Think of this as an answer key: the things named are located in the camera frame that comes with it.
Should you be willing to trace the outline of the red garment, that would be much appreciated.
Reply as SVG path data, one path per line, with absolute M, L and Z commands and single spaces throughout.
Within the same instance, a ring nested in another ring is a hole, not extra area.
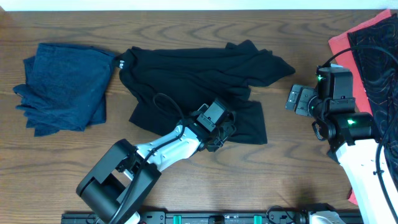
M 385 11 L 382 11 L 379 13 L 376 17 L 361 23 L 360 25 L 338 35 L 333 38 L 331 38 L 328 43 L 331 48 L 331 51 L 333 54 L 337 54 L 338 52 L 348 49 L 352 46 L 349 44 L 348 40 L 348 34 L 360 29 L 364 29 L 370 26 L 373 26 L 374 24 L 380 22 L 383 19 L 387 19 L 388 17 L 391 17 L 393 13 L 386 9 Z M 360 112 L 368 112 L 372 114 L 371 107 L 369 104 L 369 99 L 366 94 L 366 90 L 364 88 L 364 83 L 360 77 L 358 68 L 355 64 L 354 57 L 353 57 L 353 51 L 349 51 L 346 53 L 341 54 L 336 58 L 336 62 L 338 65 L 341 65 L 343 67 L 348 68 L 351 70 L 353 73 L 353 96 L 356 98 L 356 106 L 360 110 Z

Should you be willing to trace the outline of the folded navy blue garment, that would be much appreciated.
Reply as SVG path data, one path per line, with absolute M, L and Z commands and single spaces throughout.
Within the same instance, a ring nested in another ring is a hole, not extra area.
M 27 128 L 41 137 L 105 123 L 114 58 L 94 47 L 40 43 L 36 54 L 24 60 L 25 83 L 13 88 L 21 97 L 16 108 L 24 112 Z

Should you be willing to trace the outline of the black t-shirt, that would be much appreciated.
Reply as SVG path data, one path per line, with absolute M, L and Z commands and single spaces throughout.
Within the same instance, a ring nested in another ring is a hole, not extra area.
M 173 104 L 155 95 L 163 93 L 182 113 L 222 99 L 235 111 L 236 132 L 231 142 L 267 143 L 260 102 L 249 100 L 251 87 L 265 87 L 295 73 L 294 67 L 250 41 L 224 48 L 145 50 L 132 47 L 117 57 L 122 84 L 137 98 L 129 118 L 136 126 L 164 136 L 180 119 Z

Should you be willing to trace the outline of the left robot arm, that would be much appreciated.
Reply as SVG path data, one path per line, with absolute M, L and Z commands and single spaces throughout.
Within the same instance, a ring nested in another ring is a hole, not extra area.
M 139 223 L 138 209 L 162 171 L 204 149 L 216 151 L 236 131 L 235 112 L 221 100 L 182 117 L 173 131 L 145 144 L 122 139 L 76 188 L 102 223 Z

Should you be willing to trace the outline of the black mounting rail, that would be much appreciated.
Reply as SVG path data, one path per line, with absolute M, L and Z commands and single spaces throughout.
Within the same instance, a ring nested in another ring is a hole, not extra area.
M 265 213 L 165 213 L 165 212 L 145 212 L 141 216 L 139 223 L 146 224 L 213 224 L 213 223 L 310 223 L 305 215 L 297 212 L 289 212 L 292 218 L 299 217 L 293 221 L 285 212 L 273 211 Z M 359 212 L 340 212 L 338 213 L 343 223 L 364 223 Z M 61 217 L 62 224 L 86 224 L 104 223 L 96 221 L 94 213 L 64 213 Z

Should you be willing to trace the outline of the black patterned garment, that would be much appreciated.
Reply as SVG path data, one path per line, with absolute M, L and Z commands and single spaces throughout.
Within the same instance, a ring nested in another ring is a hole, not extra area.
M 348 34 L 350 46 L 374 45 L 397 56 L 397 14 L 373 26 Z M 353 51 L 355 64 L 369 99 L 372 114 L 381 134 L 397 114 L 397 63 L 374 49 Z

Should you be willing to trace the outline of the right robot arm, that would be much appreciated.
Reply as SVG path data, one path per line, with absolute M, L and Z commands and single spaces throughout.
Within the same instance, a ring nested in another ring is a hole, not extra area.
M 317 85 L 292 85 L 286 109 L 312 117 L 318 140 L 345 171 L 364 223 L 397 223 L 397 189 L 371 114 L 355 110 L 353 75 L 343 67 L 318 67 Z

